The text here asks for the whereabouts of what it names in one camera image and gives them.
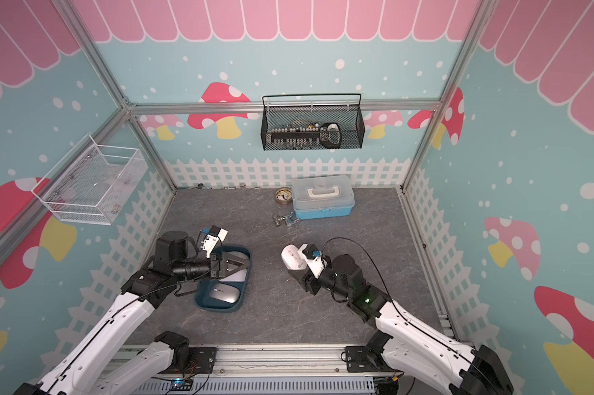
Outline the silver mouse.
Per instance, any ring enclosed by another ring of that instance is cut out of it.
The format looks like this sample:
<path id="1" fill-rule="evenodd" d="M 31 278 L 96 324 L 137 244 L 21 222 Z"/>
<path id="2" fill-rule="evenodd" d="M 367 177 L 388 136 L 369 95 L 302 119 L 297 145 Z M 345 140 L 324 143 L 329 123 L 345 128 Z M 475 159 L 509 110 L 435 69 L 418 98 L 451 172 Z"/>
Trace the silver mouse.
<path id="1" fill-rule="evenodd" d="M 240 298 L 240 290 L 226 283 L 216 283 L 208 292 L 208 296 L 216 301 L 236 304 Z"/>

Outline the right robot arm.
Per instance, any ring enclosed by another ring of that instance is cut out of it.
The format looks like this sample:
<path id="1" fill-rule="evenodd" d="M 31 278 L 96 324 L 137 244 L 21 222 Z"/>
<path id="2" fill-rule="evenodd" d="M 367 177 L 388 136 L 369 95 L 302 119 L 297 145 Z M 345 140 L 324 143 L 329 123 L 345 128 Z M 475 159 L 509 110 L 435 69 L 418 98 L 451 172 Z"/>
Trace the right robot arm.
<path id="1" fill-rule="evenodd" d="M 515 388 L 498 354 L 443 335 L 364 279 L 348 254 L 329 260 L 297 251 L 283 258 L 288 273 L 316 295 L 340 296 L 361 320 L 376 329 L 367 348 L 373 366 L 385 365 L 441 394 L 512 394 Z"/>

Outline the dark teal storage box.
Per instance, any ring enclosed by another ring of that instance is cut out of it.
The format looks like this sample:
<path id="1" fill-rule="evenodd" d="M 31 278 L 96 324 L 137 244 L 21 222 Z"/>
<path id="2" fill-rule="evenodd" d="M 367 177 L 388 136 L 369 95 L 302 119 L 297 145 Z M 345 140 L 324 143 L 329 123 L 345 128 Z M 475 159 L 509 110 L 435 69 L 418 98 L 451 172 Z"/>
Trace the dark teal storage box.
<path id="1" fill-rule="evenodd" d="M 196 292 L 195 303 L 199 309 L 206 311 L 219 312 L 219 313 L 231 313 L 235 312 L 242 306 L 244 301 L 244 295 L 246 287 L 249 281 L 249 273 L 247 279 L 244 282 L 221 282 L 221 280 L 203 280 L 200 281 L 200 288 Z M 227 304 L 221 301 L 216 301 L 208 296 L 208 292 L 211 287 L 216 283 L 226 283 L 228 285 L 237 287 L 240 290 L 240 298 L 236 304 Z"/>

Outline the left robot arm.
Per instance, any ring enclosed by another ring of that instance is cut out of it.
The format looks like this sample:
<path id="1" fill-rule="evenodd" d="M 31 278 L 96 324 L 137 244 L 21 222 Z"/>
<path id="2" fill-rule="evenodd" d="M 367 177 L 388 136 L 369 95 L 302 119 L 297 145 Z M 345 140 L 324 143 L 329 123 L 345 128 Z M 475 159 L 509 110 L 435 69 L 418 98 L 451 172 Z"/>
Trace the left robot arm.
<path id="1" fill-rule="evenodd" d="M 185 283 L 221 281 L 249 268 L 250 253 L 225 246 L 226 230 L 213 226 L 191 237 L 172 230 L 157 239 L 155 253 L 124 283 L 112 306 L 75 349 L 38 383 L 18 394 L 130 394 L 161 372 L 188 375 L 196 368 L 189 340 L 165 331 L 131 361 L 101 374 L 137 327 Z"/>

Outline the grey mouse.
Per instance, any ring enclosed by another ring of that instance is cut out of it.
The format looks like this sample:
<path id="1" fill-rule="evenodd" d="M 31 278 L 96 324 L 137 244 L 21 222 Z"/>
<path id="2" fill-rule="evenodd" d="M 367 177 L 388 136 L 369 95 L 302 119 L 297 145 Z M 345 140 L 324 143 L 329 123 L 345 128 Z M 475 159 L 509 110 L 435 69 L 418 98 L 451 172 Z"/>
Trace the grey mouse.
<path id="1" fill-rule="evenodd" d="M 237 273 L 243 269 L 248 269 L 250 266 L 250 257 L 246 253 L 230 251 L 224 254 L 224 258 L 228 259 L 230 274 Z"/>

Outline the white mouse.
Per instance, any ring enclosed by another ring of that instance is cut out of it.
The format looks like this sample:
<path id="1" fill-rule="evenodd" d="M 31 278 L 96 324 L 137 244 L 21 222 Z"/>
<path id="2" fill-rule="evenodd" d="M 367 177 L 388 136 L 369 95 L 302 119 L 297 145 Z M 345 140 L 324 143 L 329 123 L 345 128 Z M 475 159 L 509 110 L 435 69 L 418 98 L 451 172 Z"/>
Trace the white mouse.
<path id="1" fill-rule="evenodd" d="M 308 267 L 305 258 L 295 245 L 287 245 L 282 250 L 282 262 L 289 271 L 304 270 Z"/>
<path id="2" fill-rule="evenodd" d="M 247 276 L 248 270 L 243 269 L 238 271 L 237 273 L 231 274 L 230 276 L 221 279 L 221 282 L 244 282 L 247 279 Z"/>

